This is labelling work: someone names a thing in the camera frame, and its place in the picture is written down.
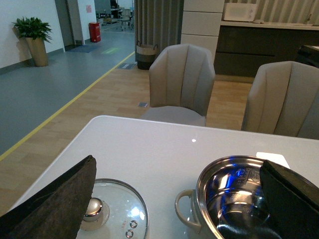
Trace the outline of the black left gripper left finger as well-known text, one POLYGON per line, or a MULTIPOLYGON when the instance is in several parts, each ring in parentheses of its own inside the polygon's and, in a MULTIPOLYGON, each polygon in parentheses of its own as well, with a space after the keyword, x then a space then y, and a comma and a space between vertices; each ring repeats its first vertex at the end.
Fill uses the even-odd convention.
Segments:
POLYGON ((89 155, 0 218, 2 239, 74 239, 91 199, 96 159, 89 155))

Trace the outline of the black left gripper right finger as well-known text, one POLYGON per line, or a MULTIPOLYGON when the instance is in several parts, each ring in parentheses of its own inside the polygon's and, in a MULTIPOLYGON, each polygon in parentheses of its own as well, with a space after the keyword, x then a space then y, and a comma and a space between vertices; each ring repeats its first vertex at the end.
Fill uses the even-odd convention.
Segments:
POLYGON ((280 164, 264 161, 260 178, 276 229, 283 239, 319 237, 319 188, 280 164))

